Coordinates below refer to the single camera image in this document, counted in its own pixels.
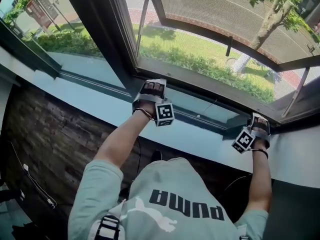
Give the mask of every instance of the hand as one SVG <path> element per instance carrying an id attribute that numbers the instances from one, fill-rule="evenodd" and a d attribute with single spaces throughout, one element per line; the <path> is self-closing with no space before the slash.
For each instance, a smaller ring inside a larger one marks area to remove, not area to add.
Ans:
<path id="1" fill-rule="evenodd" d="M 268 125 L 267 121 L 262 119 L 262 118 L 255 119 L 255 122 L 263 123 L 265 125 Z M 253 127 L 252 130 L 260 132 L 260 133 L 265 134 L 265 135 L 267 134 L 267 132 L 265 130 L 263 130 L 263 129 L 259 128 L 259 127 Z M 253 143 L 253 148 L 254 149 L 260 149 L 260 150 L 267 150 L 266 149 L 266 141 L 263 140 L 263 139 L 255 140 L 254 143 Z"/>
<path id="2" fill-rule="evenodd" d="M 154 90 L 160 90 L 163 89 L 162 86 L 160 86 L 157 82 L 148 82 L 146 81 L 144 83 L 144 88 L 146 89 L 154 89 Z M 139 108 L 144 109 L 148 113 L 150 113 L 153 117 L 156 116 L 156 107 L 155 103 L 147 100 L 141 100 L 139 104 Z"/>

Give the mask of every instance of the wrist strap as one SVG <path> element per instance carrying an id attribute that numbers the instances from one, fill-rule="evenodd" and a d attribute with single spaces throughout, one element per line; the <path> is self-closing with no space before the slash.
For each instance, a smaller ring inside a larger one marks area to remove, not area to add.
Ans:
<path id="1" fill-rule="evenodd" d="M 145 111 L 143 108 L 141 108 L 141 107 L 137 107 L 137 108 L 135 108 L 134 110 L 133 110 L 133 112 L 132 112 L 132 114 L 134 113 L 134 112 L 136 112 L 137 110 L 140 110 L 142 113 L 144 113 L 150 120 L 154 120 L 153 119 L 153 117 L 152 117 L 152 115 L 149 113 L 149 112 L 147 112 L 147 111 Z"/>
<path id="2" fill-rule="evenodd" d="M 263 150 L 263 149 L 260 149 L 260 148 L 252 148 L 250 149 L 251 151 L 260 151 L 262 153 L 264 153 L 266 155 L 266 158 L 269 159 L 269 156 L 268 156 L 268 153 L 267 151 Z"/>

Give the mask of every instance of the puma logo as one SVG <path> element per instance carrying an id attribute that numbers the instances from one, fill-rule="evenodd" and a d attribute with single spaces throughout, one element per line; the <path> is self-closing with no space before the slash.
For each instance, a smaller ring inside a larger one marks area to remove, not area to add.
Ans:
<path id="1" fill-rule="evenodd" d="M 161 212 L 156 209 L 145 207 L 143 200 L 139 196 L 135 199 L 135 208 L 129 209 L 126 215 L 122 215 L 120 217 L 120 221 L 126 219 L 128 217 L 128 213 L 137 211 L 148 214 L 158 224 L 159 228 L 166 232 L 172 232 L 176 229 L 176 227 L 172 225 L 177 224 L 176 220 L 163 216 Z"/>

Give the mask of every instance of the person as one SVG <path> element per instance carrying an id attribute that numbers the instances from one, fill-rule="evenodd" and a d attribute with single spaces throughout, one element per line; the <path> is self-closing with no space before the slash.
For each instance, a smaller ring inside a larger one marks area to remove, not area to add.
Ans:
<path id="1" fill-rule="evenodd" d="M 147 81 L 144 88 L 162 87 Z M 85 167 L 68 220 L 68 239 L 262 239 L 272 186 L 268 158 L 261 151 L 253 151 L 248 204 L 235 224 L 182 157 L 148 164 L 133 181 L 128 200 L 118 204 L 123 180 L 120 168 L 150 121 L 148 114 L 155 114 L 150 101 L 141 101 L 139 107 L 142 109 L 106 138 Z M 266 124 L 261 118 L 258 122 Z M 266 133 L 259 127 L 254 130 Z M 265 142 L 257 140 L 253 148 L 265 151 Z"/>

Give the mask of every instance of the window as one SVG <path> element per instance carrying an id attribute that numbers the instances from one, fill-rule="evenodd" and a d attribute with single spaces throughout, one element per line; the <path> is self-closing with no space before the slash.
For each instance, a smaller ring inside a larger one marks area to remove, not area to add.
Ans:
<path id="1" fill-rule="evenodd" d="M 7 27 L 61 72 L 124 89 L 69 0 L 1 0 L 0 9 Z"/>
<path id="2" fill-rule="evenodd" d="M 53 20 L 64 24 L 34 32 L 34 22 L 21 20 L 18 27 L 28 33 L 20 37 L 25 43 L 61 65 L 60 76 L 108 85 L 126 99 L 142 81 L 166 78 L 179 116 L 225 130 L 257 112 L 279 127 L 320 108 L 320 99 L 308 103 L 320 81 L 320 38 L 295 10 L 302 0 L 287 1 L 49 0 Z M 267 24 L 266 15 L 274 21 Z M 53 44 L 64 31 L 69 38 Z"/>

